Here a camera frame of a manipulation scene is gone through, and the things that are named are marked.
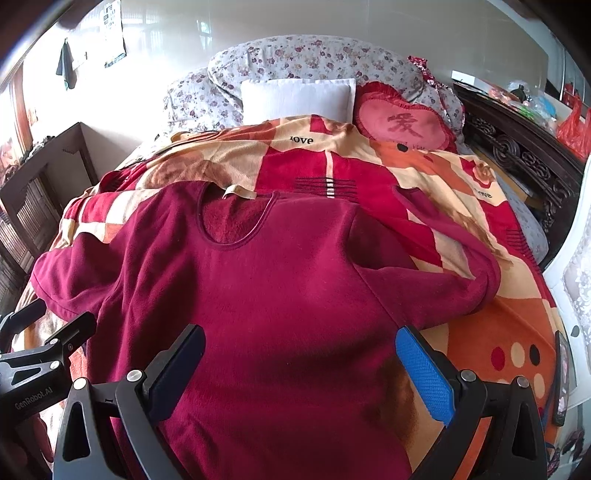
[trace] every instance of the heart-shaped pillow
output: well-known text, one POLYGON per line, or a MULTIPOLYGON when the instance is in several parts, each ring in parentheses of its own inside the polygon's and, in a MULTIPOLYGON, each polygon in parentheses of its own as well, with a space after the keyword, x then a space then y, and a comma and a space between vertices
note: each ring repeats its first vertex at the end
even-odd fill
POLYGON ((381 82, 357 89, 353 119, 359 131, 372 140, 457 153, 455 135, 435 110, 408 103, 396 89, 381 82))

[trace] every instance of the shirt sleeve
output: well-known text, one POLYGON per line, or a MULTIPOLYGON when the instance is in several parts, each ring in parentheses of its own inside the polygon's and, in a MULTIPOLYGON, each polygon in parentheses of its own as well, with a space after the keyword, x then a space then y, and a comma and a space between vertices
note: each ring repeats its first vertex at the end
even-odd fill
POLYGON ((47 308, 63 320, 84 312, 96 317, 116 294, 134 231, 147 231, 156 196, 141 202, 113 240, 106 244, 91 233, 82 232, 72 246, 41 255, 31 273, 31 284, 47 308))
POLYGON ((396 233, 359 209, 351 224, 348 255, 392 319, 399 326, 425 329, 476 312, 491 301, 499 289, 501 271, 490 250, 437 210, 420 189, 397 187, 395 195, 422 223, 460 244, 471 277, 442 268, 418 270, 396 233))

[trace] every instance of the blanket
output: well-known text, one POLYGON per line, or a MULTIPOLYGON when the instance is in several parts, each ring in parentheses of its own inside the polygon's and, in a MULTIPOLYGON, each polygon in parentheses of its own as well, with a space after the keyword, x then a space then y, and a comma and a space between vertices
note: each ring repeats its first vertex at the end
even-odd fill
MULTIPOLYGON (((501 267, 501 286, 492 302, 479 312, 424 330, 423 335, 456 368, 470 368, 483 380, 527 377, 540 415, 544 414, 556 361, 554 332, 563 326, 515 215, 493 171, 480 159, 369 140, 351 124, 314 115, 180 134, 171 140, 147 161, 107 174, 72 200, 52 248, 71 246, 81 232, 110 242, 138 204, 162 187, 207 180, 222 188, 239 184, 260 193, 287 190, 349 199, 386 226, 410 225, 396 230, 405 231, 400 242, 420 270, 472 278, 469 262, 454 240, 422 224, 402 205, 383 201, 391 197, 384 191, 393 186, 419 188, 440 211, 481 240, 501 267)), ((20 307, 33 298, 28 285, 20 307)), ((62 324, 48 312, 25 331, 22 346, 40 344, 62 324)), ((82 350, 72 360, 73 375, 84 375, 82 350)), ((442 424, 430 418, 395 355, 383 373, 388 387, 380 408, 382 421, 398 435, 415 468, 442 424)), ((54 407, 44 416, 52 440, 59 427, 59 409, 54 407)), ((467 478, 487 426, 483 420, 456 478, 467 478)), ((556 434, 556 428, 548 425, 547 441, 556 434)))

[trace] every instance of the shirt neckline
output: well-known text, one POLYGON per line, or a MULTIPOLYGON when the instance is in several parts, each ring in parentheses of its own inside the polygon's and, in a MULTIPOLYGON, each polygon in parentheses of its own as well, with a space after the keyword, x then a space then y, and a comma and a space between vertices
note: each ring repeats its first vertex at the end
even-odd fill
POLYGON ((267 216, 269 215, 269 212, 271 211, 271 208, 273 207, 273 205, 279 199, 279 196, 280 196, 279 192, 276 192, 276 191, 273 192, 271 195, 271 198, 269 199, 269 201, 267 202, 267 205, 265 206, 265 209, 263 210, 261 216, 256 221, 256 224, 252 227, 252 229, 245 236, 243 236, 241 239, 239 239, 235 242, 229 243, 229 244, 224 244, 224 243, 214 240, 211 237, 211 235, 209 235, 209 233, 207 233, 205 225, 203 224, 203 198, 205 197, 206 190, 211 185, 212 185, 212 182, 205 182, 203 184, 203 186, 201 187, 201 190, 199 191, 199 195, 197 197, 197 228, 199 229, 199 233, 201 234, 201 237, 203 238, 203 240, 205 240, 210 246, 212 246, 216 249, 219 249, 219 250, 232 250, 234 248, 239 248, 239 247, 243 246, 244 244, 248 243, 261 229, 261 227, 265 223, 267 216))

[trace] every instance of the clothing label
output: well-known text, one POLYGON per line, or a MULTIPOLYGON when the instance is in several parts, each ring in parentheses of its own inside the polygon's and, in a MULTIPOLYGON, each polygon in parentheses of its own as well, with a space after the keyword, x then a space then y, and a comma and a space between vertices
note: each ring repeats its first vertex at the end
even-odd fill
POLYGON ((240 185, 230 185, 224 192, 222 198, 226 198, 231 193, 233 193, 234 195, 238 195, 243 199, 254 200, 256 198, 256 192, 247 190, 246 188, 241 187, 240 185))

